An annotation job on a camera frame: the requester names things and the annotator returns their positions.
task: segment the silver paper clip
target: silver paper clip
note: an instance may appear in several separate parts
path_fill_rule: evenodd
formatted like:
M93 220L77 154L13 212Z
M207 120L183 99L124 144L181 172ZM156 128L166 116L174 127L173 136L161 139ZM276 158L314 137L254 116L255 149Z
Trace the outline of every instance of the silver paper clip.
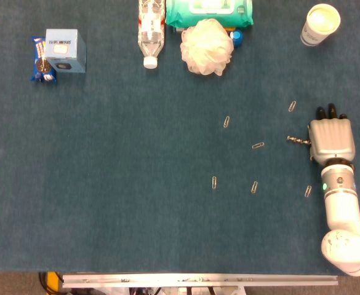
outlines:
M258 190L258 182L254 181L254 184L252 185L252 188L251 188L251 193L256 194L257 190Z
M217 177L213 176L212 177L212 189L216 189L217 188Z
M264 143L264 142L254 144L254 145L252 146L252 149L258 149L258 148L261 148L262 146L265 146L265 143Z
M293 112L293 111L295 110L295 108L296 108L296 101L294 100L294 101L290 104L288 111L289 111L289 112Z
M227 117L225 118L224 123L223 123L223 128L228 128L229 122L230 122L230 117L227 116Z
M304 196L305 196L306 198L308 198L308 197L310 196L312 190L313 190L313 187L312 187L312 186L307 186L307 188L306 188L306 190L305 190Z

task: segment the white bath sponge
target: white bath sponge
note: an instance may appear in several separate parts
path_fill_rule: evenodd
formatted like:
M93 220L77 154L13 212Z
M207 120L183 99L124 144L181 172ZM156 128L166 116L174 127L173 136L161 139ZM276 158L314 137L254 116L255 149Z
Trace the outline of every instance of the white bath sponge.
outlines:
M222 76L233 49L228 33L212 18L201 20L182 32L182 60L192 73Z

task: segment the blue bottle cap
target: blue bottle cap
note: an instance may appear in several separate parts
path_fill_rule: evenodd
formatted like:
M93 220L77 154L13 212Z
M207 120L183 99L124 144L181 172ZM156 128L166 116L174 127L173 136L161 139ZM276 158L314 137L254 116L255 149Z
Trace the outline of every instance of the blue bottle cap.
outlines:
M230 38L233 40L233 45L235 47L239 47L242 44L242 40L244 36L242 35L242 31L236 30L230 33Z

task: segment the white cup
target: white cup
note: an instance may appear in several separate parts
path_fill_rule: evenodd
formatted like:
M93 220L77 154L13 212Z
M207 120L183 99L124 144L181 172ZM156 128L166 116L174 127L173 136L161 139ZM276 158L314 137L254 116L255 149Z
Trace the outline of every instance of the white cup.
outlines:
M331 5L315 5L307 14L300 39L307 46L317 46L340 26L340 14Z

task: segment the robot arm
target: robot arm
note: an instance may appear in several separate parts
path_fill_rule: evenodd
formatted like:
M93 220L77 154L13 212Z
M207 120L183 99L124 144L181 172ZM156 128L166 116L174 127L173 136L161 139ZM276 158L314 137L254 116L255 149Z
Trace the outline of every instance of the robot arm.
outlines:
M322 107L317 120L308 126L309 141L288 136L288 140L310 144L311 159L322 165L322 188L327 224L332 230L323 239L324 257L352 276L360 276L360 210L354 166L355 146L351 122L345 114L337 118L334 104L329 104L329 118Z

